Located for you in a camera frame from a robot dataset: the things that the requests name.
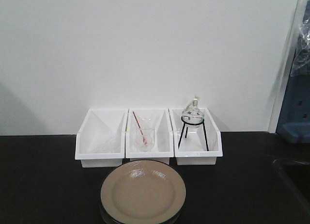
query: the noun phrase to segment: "black metal stand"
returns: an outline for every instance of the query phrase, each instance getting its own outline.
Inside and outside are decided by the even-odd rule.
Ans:
[[[180,136],[179,146],[178,146],[178,147],[180,148],[182,136],[183,136],[183,133],[184,133],[185,124],[186,124],[186,125],[189,125],[189,126],[199,126],[199,125],[202,124],[202,126],[203,126],[203,132],[204,132],[205,145],[206,145],[206,147],[207,147],[207,151],[209,151],[208,142],[207,142],[207,134],[205,133],[204,120],[203,120],[202,122],[200,122],[200,123],[197,123],[197,124],[188,123],[188,122],[186,122],[186,121],[183,120],[183,117],[181,117],[181,120],[182,120],[182,122],[183,122],[183,127],[182,127],[182,131],[181,131],[181,136]],[[186,127],[185,138],[187,137],[187,131],[188,131],[188,127]]]

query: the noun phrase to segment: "beige plate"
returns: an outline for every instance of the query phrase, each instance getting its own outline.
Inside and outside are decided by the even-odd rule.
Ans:
[[[101,188],[106,212],[124,224],[158,224],[174,217],[185,201],[180,175],[168,165],[138,160],[114,169]]]

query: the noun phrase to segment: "white wall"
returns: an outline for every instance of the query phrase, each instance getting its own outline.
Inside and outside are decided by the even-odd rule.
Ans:
[[[267,131],[296,2],[0,0],[0,135],[194,94],[221,131]]]

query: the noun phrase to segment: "glassware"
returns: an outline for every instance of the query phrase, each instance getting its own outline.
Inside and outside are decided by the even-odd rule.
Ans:
[[[187,107],[182,112],[182,119],[186,124],[186,127],[198,128],[199,125],[190,125],[190,124],[201,124],[204,120],[204,114],[198,108],[199,97],[195,98],[187,105]]]

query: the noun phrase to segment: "stand leg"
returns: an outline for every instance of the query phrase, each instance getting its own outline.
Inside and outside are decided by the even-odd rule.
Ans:
[[[187,137],[188,127],[186,127],[185,138]]]
[[[182,128],[182,131],[181,131],[181,136],[180,136],[179,147],[178,148],[180,148],[181,139],[182,139],[182,135],[183,135],[183,132],[184,132],[184,127],[185,127],[185,123],[183,124],[183,128]]]
[[[207,151],[209,151],[208,142],[207,142],[207,135],[206,135],[206,133],[205,133],[204,122],[202,123],[202,125],[203,125],[203,132],[204,132],[205,145],[207,146]]]

